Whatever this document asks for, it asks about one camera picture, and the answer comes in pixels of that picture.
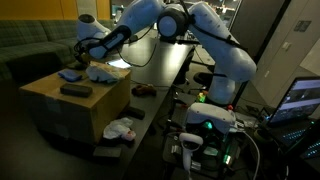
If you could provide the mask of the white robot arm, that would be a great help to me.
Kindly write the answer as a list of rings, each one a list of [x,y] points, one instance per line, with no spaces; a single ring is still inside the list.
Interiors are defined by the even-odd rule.
[[[160,39],[168,43],[184,44],[182,38],[191,33],[192,44],[201,45],[215,62],[206,98],[216,104],[230,102],[237,82],[249,81],[257,66],[219,15],[205,2],[186,6],[184,2],[166,3],[163,0],[133,0],[123,11],[112,30],[100,24],[90,14],[77,20],[78,54],[87,53],[95,59],[106,57],[141,30],[155,24]]]

